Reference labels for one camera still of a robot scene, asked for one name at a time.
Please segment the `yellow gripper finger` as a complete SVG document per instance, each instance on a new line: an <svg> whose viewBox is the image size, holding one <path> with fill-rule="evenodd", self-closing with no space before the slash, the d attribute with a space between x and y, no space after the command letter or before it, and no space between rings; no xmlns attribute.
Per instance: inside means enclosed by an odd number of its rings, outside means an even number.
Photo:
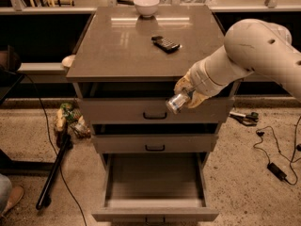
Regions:
<svg viewBox="0 0 301 226"><path fill-rule="evenodd" d="M189 91L192 87L193 86L190 81L190 72L187 72L186 75L176 83L174 87L174 93L179 94L182 91Z"/></svg>
<svg viewBox="0 0 301 226"><path fill-rule="evenodd" d="M195 108L208 99L208 96L198 93L197 91L191 91L188 93L190 101L187 103L188 108Z"/></svg>

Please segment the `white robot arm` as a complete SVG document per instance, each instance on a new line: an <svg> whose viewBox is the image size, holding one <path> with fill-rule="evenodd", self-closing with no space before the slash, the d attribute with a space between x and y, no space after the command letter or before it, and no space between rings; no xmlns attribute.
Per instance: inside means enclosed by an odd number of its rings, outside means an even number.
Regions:
<svg viewBox="0 0 301 226"><path fill-rule="evenodd" d="M229 83L258 73L301 100L301 53L293 48L288 30L278 24L244 19L227 31L224 44L196 62L174 92L190 92L189 108L215 96Z"/></svg>

